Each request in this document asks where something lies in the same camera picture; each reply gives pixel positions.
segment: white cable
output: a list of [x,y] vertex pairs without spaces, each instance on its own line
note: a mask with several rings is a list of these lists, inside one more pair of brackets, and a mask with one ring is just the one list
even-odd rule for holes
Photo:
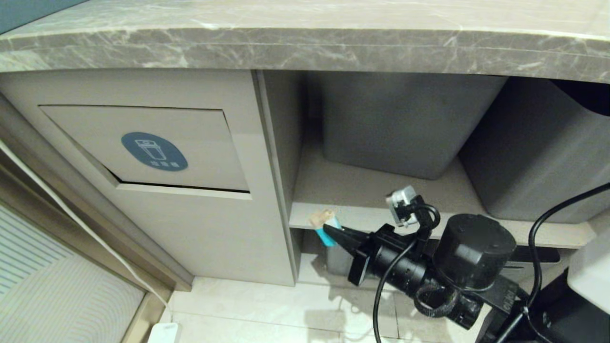
[[32,180],[34,180],[34,182],[36,182],[59,205],[59,207],[61,207],[70,216],[70,218],[72,218],[78,225],[81,226],[81,228],[83,228],[89,234],[89,236],[93,237],[96,241],[98,241],[98,243],[100,243],[102,245],[102,247],[104,247],[104,249],[106,249],[110,254],[112,254],[112,256],[116,257],[116,259],[119,260],[119,262],[121,262],[125,266],[125,268],[127,268],[127,270],[131,273],[131,275],[134,276],[134,278],[136,280],[138,280],[142,285],[144,285],[144,287],[146,287],[150,291],[150,293],[154,294],[157,298],[159,298],[159,300],[163,303],[163,305],[165,305],[165,308],[167,308],[167,310],[170,312],[170,316],[173,317],[172,316],[173,311],[170,307],[170,304],[168,304],[167,301],[165,301],[153,289],[153,287],[151,285],[149,285],[146,281],[142,280],[142,278],[140,278],[138,276],[138,274],[131,267],[131,265],[129,265],[129,263],[127,263],[127,261],[125,261],[125,259],[121,255],[119,255],[103,239],[101,239],[101,237],[99,237],[95,232],[93,232],[93,230],[87,224],[85,224],[85,222],[83,222],[68,207],[68,205],[66,205],[66,203],[63,202],[63,200],[55,193],[55,191],[53,191],[41,178],[38,177],[38,175],[36,175],[25,163],[23,163],[23,161],[20,158],[18,158],[17,155],[15,155],[13,153],[13,151],[11,151],[11,149],[9,149],[7,147],[7,145],[4,144],[4,142],[1,139],[0,139],[0,149],[2,149],[2,151],[15,164],[17,164],[17,166],[19,166],[19,168],[21,168],[21,170],[23,170],[23,172],[25,172]]

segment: marble countertop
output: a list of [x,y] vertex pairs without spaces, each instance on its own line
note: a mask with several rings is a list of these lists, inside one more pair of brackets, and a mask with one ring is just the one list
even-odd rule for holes
[[610,83],[608,0],[89,0],[0,35],[0,72],[230,68]]

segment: open shelf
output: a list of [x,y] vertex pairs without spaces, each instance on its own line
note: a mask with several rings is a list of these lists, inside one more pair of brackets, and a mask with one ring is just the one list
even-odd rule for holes
[[[320,130],[308,127],[295,183],[290,227],[312,229],[309,216],[332,209],[342,225],[361,231],[375,231],[385,223],[394,223],[385,203],[385,195],[406,185],[412,185],[427,203],[441,212],[441,223],[432,232],[432,238],[440,238],[447,220],[453,214],[471,213],[490,217],[457,158],[437,180],[354,167],[327,161],[322,153]],[[517,244],[527,245],[532,222],[494,219],[512,233]],[[416,228],[400,228],[397,232],[411,233]],[[578,248],[594,237],[595,232],[588,222],[546,223],[536,236],[536,245]]]

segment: white tile floor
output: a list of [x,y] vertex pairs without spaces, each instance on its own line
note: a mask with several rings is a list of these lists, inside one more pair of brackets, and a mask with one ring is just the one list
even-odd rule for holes
[[[180,343],[375,343],[371,290],[298,283],[295,287],[196,278],[171,298]],[[405,295],[385,292],[379,310],[386,342],[472,343],[479,320],[464,330],[419,314]],[[163,315],[162,321],[169,316]]]

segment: blue circular sticker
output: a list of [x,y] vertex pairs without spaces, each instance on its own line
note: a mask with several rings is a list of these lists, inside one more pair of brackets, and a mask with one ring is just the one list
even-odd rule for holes
[[121,138],[121,143],[138,161],[145,165],[177,172],[186,169],[188,163],[175,145],[157,135],[131,132]]

